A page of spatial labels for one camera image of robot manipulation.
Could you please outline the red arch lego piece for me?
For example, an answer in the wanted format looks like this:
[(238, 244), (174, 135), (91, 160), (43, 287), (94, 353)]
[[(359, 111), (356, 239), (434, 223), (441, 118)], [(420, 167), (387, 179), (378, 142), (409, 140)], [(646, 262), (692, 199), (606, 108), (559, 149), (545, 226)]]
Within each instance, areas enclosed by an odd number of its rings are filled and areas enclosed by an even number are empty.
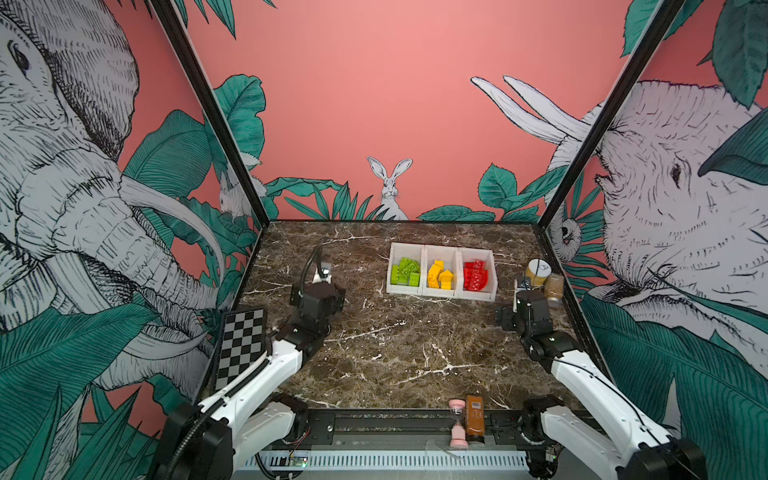
[(463, 268), (463, 289), (465, 291), (480, 292), (488, 284), (489, 273), (486, 264), (481, 260), (465, 262)]

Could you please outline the yellow lego brick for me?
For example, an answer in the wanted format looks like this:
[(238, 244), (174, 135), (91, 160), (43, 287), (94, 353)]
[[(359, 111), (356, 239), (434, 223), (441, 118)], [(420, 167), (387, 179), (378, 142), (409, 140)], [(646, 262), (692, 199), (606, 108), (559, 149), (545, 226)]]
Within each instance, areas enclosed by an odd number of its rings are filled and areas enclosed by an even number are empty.
[(427, 273), (427, 287), (432, 289), (441, 289), (438, 281), (439, 274), (444, 270), (444, 262), (436, 260), (429, 268)]
[(438, 276), (440, 288), (443, 290), (452, 290), (453, 280), (454, 274), (450, 270), (443, 270)]

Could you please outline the white three-compartment bin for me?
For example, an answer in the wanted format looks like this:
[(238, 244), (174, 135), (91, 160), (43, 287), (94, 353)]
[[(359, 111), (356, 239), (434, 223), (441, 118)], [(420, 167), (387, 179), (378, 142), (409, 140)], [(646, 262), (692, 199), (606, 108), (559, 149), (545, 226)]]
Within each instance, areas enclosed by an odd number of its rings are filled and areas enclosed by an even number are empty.
[(498, 290), (494, 254), (466, 247), (392, 243), (386, 291), (494, 302)]

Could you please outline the long green lego brick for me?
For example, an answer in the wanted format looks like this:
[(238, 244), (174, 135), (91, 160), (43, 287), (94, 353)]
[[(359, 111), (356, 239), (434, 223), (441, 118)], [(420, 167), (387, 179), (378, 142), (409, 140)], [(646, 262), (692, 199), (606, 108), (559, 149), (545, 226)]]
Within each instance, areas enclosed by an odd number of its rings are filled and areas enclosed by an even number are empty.
[(418, 287), (420, 285), (420, 264), (410, 258), (402, 258), (399, 266), (399, 284), (402, 286)]

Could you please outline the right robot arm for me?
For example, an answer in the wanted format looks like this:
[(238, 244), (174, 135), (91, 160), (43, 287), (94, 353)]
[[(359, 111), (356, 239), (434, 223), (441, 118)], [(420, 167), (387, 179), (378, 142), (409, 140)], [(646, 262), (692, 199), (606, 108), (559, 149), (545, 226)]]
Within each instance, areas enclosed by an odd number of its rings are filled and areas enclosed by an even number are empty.
[(570, 451), (601, 479), (705, 479), (703, 451), (676, 439), (630, 401), (567, 332), (554, 328), (549, 304), (537, 290), (519, 290), (496, 310), (496, 322), (519, 334), (528, 357), (564, 385), (596, 421), (591, 426), (552, 395), (525, 401), (516, 426), (536, 451), (530, 474), (549, 479), (555, 447)]

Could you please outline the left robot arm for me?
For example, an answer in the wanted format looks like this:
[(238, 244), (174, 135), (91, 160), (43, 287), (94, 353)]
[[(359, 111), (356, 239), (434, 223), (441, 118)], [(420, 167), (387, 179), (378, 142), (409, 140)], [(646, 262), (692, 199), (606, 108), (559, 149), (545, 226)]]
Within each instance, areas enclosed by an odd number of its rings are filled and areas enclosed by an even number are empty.
[(327, 281), (298, 285), (294, 311), (271, 346), (214, 395), (183, 403), (167, 418), (147, 477), (229, 479), (271, 443), (300, 437), (296, 418), (305, 404), (274, 392), (322, 348), (345, 294)]

